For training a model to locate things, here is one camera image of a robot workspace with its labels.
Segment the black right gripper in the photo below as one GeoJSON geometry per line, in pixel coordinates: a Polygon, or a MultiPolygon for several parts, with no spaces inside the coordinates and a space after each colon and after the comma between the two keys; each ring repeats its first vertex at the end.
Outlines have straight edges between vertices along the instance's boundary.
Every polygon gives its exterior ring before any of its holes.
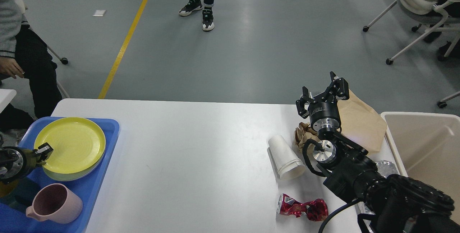
{"type": "Polygon", "coordinates": [[[331,83],[317,100],[309,95],[309,89],[302,87],[302,95],[296,101],[297,113],[303,119],[310,116],[310,126],[317,133],[335,132],[341,127],[339,100],[350,99],[349,84],[330,71],[331,83]]]}

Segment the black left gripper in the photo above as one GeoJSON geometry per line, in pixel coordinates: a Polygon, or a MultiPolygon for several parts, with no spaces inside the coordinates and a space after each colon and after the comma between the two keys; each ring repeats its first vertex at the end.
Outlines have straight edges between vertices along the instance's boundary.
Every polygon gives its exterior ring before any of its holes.
{"type": "Polygon", "coordinates": [[[36,167],[46,165],[52,153],[53,148],[49,143],[43,143],[37,149],[1,148],[1,182],[8,184],[28,176],[36,167]]]}

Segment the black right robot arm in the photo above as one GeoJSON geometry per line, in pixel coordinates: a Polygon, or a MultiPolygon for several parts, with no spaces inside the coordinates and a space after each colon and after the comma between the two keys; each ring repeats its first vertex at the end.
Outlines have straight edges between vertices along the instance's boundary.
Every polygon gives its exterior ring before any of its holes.
{"type": "Polygon", "coordinates": [[[371,214],[357,216],[362,233],[402,233],[411,219],[415,220],[411,233],[458,233],[459,224],[451,219],[455,202],[449,195],[407,176],[382,176],[368,151],[341,133],[338,101],[350,98],[349,85],[334,72],[330,78],[324,92],[311,97],[303,87],[296,101],[298,114],[310,118],[319,138],[304,143],[305,164],[345,202],[322,222],[319,232],[335,215],[363,202],[371,214]]]}

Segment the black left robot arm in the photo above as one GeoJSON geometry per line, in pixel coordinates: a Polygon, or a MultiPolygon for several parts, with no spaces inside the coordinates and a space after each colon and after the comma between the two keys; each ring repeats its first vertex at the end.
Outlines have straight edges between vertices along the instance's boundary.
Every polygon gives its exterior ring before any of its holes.
{"type": "Polygon", "coordinates": [[[1,135],[0,148],[0,179],[3,184],[25,178],[35,169],[43,167],[53,153],[49,143],[44,143],[36,149],[18,146],[4,146],[1,135]]]}

